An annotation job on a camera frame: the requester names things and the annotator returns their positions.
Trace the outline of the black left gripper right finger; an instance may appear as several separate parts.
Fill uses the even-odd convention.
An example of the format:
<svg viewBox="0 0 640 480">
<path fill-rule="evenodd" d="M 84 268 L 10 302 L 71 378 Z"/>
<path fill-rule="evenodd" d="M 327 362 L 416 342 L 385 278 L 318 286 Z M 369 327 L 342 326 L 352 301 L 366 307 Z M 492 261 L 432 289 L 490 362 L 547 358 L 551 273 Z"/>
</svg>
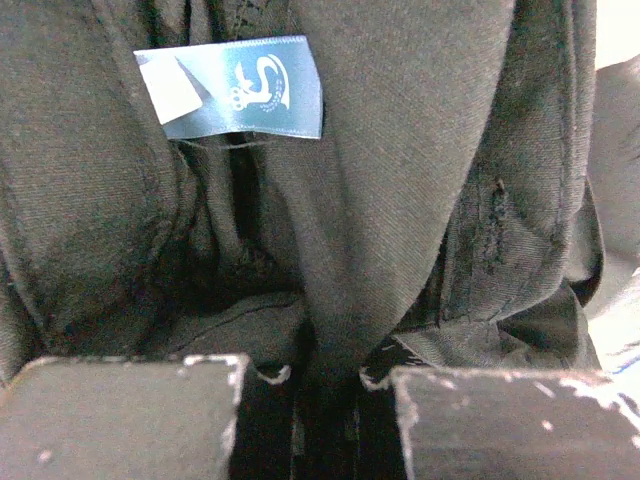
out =
<svg viewBox="0 0 640 480">
<path fill-rule="evenodd" d="M 639 475 L 639 405 L 600 371 L 435 368 L 386 344 L 360 378 L 361 479 Z"/>
</svg>

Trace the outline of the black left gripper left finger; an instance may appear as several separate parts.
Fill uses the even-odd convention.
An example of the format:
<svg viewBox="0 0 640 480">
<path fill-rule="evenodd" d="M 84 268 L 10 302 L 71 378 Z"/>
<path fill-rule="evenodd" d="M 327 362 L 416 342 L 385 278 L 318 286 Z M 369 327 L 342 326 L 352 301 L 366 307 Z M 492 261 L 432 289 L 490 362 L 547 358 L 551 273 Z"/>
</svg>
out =
<svg viewBox="0 0 640 480">
<path fill-rule="evenodd" d="M 1 475 L 286 479 L 288 377 L 242 354 L 35 360 L 1 394 Z"/>
</svg>

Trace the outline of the black garment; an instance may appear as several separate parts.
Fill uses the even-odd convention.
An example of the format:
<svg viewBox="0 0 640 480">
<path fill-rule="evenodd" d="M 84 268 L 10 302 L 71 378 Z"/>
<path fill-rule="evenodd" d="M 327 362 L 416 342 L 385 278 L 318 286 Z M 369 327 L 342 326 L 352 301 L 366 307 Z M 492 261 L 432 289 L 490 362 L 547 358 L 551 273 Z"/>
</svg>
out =
<svg viewBox="0 0 640 480">
<path fill-rule="evenodd" d="M 639 263 L 639 62 L 592 1 L 5 1 L 1 382 L 243 352 L 595 369 Z"/>
</svg>

